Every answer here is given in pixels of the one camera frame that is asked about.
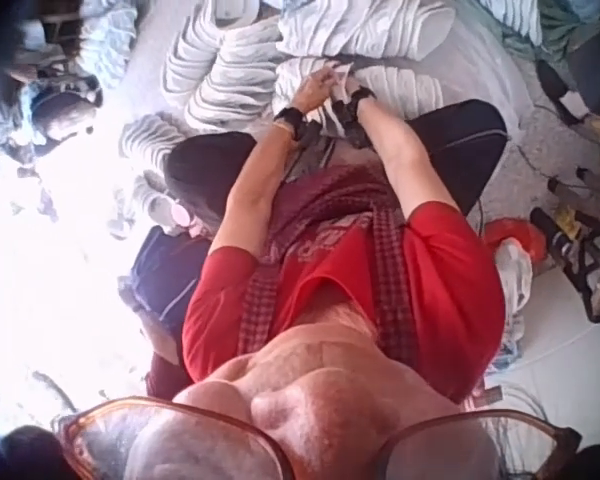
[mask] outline floor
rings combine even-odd
[[[583,446],[600,443],[600,325],[587,321],[582,302],[558,269],[534,280],[523,310],[522,358],[508,371],[487,377],[505,398],[493,408],[536,413],[583,435]]]

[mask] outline plaid scarf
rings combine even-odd
[[[378,343],[393,360],[413,365],[416,336],[403,259],[403,220],[381,165],[338,166],[283,185],[273,204],[265,255],[251,277],[240,324],[238,354],[267,343],[286,252],[321,222],[359,215],[373,236],[371,272]]]

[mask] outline bag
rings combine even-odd
[[[198,285],[211,242],[171,237],[154,226],[140,247],[129,282],[136,299],[181,343],[189,301]]]

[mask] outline thigh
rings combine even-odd
[[[460,210],[476,204],[507,144],[498,110],[482,100],[449,105],[408,122]]]

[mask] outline red bag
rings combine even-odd
[[[482,239],[495,251],[507,238],[515,238],[531,256],[531,263],[537,266],[547,257],[546,239],[538,228],[521,218],[499,218],[485,225]]]

